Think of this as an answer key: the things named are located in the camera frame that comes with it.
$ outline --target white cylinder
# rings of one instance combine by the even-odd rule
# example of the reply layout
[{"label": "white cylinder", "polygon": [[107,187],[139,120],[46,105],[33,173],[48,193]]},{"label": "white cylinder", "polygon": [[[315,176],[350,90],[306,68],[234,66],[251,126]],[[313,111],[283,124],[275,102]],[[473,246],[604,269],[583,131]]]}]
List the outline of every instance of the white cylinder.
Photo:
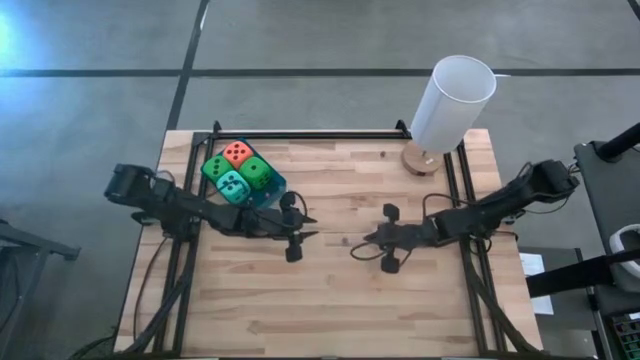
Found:
[{"label": "white cylinder", "polygon": [[411,122],[411,137],[423,150],[453,151],[496,91],[496,78],[482,61],[448,56],[436,64]]}]

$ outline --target black equipment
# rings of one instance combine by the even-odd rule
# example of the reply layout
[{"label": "black equipment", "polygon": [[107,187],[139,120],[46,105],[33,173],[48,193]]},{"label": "black equipment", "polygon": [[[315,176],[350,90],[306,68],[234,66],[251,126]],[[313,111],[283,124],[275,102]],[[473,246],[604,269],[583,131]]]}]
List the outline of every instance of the black equipment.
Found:
[{"label": "black equipment", "polygon": [[425,202],[429,197],[449,196],[425,196],[422,203],[424,218],[420,225],[397,225],[400,210],[393,204],[385,204],[383,214],[389,222],[378,225],[377,231],[365,236],[364,240],[377,245],[382,251],[380,255],[384,254],[381,259],[382,271],[397,273],[406,258],[402,262],[395,258],[396,248],[411,252],[416,247],[440,247],[464,237],[488,239],[503,219],[522,216],[524,208],[533,202],[551,204],[565,200],[578,185],[578,179],[560,161],[546,160],[535,165],[527,163],[505,187],[481,200],[464,202],[467,204],[465,208],[426,215]]},{"label": "black equipment", "polygon": [[280,210],[215,204],[177,188],[173,181],[157,177],[149,168],[118,164],[104,195],[113,203],[142,209],[131,217],[141,225],[158,220],[167,237],[180,241],[197,236],[194,218],[206,220],[227,236],[286,240],[287,262],[302,259],[302,242],[317,233],[300,231],[303,224],[316,220],[307,216],[306,205],[304,214],[293,206],[295,192],[282,196]]},{"label": "black equipment", "polygon": [[596,155],[606,162],[618,162],[622,154],[640,142],[640,123],[635,124],[608,142],[593,141]]}]

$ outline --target green die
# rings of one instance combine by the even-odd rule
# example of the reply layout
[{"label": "green die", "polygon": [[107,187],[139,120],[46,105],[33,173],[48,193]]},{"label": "green die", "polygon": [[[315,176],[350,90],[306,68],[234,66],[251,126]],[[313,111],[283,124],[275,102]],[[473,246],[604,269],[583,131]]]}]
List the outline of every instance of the green die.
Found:
[{"label": "green die", "polygon": [[242,164],[240,174],[255,190],[261,190],[271,180],[271,168],[257,156],[250,157]]},{"label": "green die", "polygon": [[200,171],[214,184],[217,184],[218,179],[231,170],[233,166],[222,155],[212,157],[200,168]]}]

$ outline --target teal die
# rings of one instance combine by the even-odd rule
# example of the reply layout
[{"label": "teal die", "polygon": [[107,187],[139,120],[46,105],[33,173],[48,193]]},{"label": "teal die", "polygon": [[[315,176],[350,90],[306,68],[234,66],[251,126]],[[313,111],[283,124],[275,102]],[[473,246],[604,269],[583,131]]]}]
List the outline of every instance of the teal die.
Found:
[{"label": "teal die", "polygon": [[247,200],[251,192],[249,184],[235,170],[228,171],[220,176],[216,182],[216,187],[231,204],[241,204]]}]

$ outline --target wooden base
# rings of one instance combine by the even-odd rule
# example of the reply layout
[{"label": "wooden base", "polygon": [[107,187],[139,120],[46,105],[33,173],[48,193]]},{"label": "wooden base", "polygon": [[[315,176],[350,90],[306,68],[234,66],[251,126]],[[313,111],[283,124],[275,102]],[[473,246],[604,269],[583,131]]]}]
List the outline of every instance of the wooden base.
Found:
[{"label": "wooden base", "polygon": [[413,141],[407,143],[400,158],[405,169],[417,176],[433,175],[442,166],[442,155],[425,152]]}]

